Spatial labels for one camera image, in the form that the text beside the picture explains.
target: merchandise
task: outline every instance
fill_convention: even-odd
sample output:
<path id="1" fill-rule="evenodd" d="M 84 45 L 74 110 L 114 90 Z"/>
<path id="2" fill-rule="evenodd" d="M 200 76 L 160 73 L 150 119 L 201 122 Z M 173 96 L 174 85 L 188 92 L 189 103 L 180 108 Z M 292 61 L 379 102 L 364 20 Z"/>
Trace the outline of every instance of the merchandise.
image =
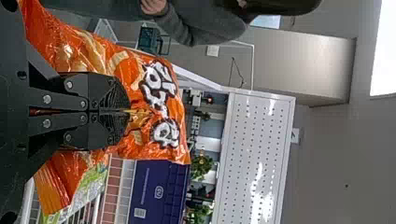
<path id="1" fill-rule="evenodd" d="M 102 150 L 56 152 L 34 175 L 43 214 L 63 210 L 64 217 L 72 203 L 88 202 L 87 192 L 95 198 L 105 185 L 107 166 L 108 155 Z"/>
<path id="2" fill-rule="evenodd" d="M 190 164 L 185 113 L 175 72 L 165 59 L 117 46 L 102 37 L 67 25 L 38 0 L 20 0 L 30 43 L 58 72 L 95 72 L 120 79 L 132 109 L 150 110 L 150 120 L 129 125 L 117 147 L 135 160 L 169 160 Z"/>
<path id="3" fill-rule="evenodd" d="M 172 64 L 67 25 L 38 0 L 19 0 L 26 37 L 57 72 L 94 72 L 117 77 L 132 108 L 124 138 L 116 147 L 91 152 L 59 150 L 35 174 L 45 222 L 56 223 L 99 194 L 108 153 L 134 160 L 190 164 L 184 107 Z M 42 115 L 50 111 L 31 111 Z"/>

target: blue box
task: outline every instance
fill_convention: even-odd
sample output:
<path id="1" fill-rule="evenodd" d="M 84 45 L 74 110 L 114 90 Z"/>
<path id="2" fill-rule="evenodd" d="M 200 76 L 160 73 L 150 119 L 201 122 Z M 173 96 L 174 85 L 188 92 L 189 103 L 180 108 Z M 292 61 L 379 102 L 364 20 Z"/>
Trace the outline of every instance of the blue box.
<path id="1" fill-rule="evenodd" d="M 189 179 L 189 165 L 137 161 L 129 223 L 181 223 Z"/>

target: person's hand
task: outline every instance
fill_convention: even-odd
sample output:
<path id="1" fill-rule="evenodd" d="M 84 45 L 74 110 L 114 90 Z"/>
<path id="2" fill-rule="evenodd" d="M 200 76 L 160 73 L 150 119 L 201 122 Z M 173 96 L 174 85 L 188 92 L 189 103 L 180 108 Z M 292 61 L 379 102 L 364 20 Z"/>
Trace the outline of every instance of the person's hand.
<path id="1" fill-rule="evenodd" d="M 159 15 L 165 9 L 167 0 L 142 0 L 142 10 L 147 15 Z"/>

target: white wall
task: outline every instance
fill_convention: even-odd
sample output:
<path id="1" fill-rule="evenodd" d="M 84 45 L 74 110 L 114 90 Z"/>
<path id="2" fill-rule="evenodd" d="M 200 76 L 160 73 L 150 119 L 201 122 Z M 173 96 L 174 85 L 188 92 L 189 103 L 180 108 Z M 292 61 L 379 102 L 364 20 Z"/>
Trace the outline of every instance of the white wall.
<path id="1" fill-rule="evenodd" d="M 304 141 L 291 149 L 282 222 L 396 223 L 396 98 L 369 98 L 381 1 L 326 3 L 300 31 L 358 37 L 351 102 L 297 108 Z"/>

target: person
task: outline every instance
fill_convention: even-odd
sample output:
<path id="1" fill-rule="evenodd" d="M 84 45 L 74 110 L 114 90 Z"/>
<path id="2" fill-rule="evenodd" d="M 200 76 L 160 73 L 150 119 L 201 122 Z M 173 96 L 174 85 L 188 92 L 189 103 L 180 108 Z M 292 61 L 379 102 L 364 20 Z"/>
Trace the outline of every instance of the person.
<path id="1" fill-rule="evenodd" d="M 241 36 L 259 15 L 303 15 L 321 0 L 41 0 L 44 7 L 116 21 L 154 20 L 178 43 L 214 45 Z"/>

